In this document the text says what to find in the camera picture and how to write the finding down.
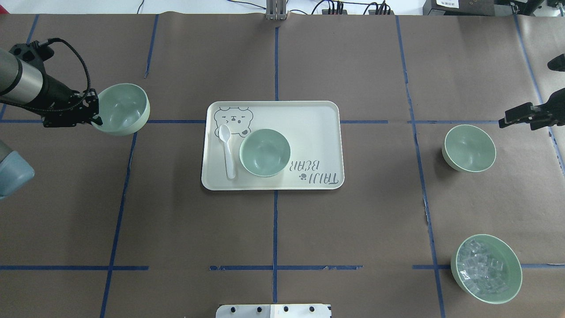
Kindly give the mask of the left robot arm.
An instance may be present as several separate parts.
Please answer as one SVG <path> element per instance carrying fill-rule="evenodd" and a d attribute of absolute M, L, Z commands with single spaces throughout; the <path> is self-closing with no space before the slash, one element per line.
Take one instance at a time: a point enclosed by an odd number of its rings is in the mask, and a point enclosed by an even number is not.
<path fill-rule="evenodd" d="M 15 44 L 0 54 L 1 103 L 19 107 L 40 115 L 46 128 L 75 127 L 78 124 L 102 125 L 96 90 L 91 86 L 87 65 L 79 53 L 71 48 L 86 75 L 86 89 L 73 90 L 48 75 L 44 63 L 52 56 L 51 44 L 61 38 L 44 42 Z"/>

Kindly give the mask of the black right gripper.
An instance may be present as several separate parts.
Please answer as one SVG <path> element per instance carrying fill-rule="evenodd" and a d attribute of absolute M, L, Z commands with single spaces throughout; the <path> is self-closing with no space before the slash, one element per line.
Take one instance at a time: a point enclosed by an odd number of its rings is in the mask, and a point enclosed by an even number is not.
<path fill-rule="evenodd" d="M 499 127 L 529 123 L 532 131 L 553 125 L 565 124 L 565 89 L 552 93 L 546 103 L 534 106 L 527 102 L 505 111 L 505 116 L 499 120 Z"/>

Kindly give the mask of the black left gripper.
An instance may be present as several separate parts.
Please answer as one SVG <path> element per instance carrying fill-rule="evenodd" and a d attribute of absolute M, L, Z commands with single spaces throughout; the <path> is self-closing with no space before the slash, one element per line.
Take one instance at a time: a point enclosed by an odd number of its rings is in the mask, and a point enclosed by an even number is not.
<path fill-rule="evenodd" d="M 75 105 L 70 110 L 50 112 L 43 116 L 46 128 L 75 127 L 78 124 L 103 125 L 99 116 L 99 99 L 95 89 L 89 89 L 86 97 L 76 103 L 81 96 L 76 92 L 70 102 Z"/>

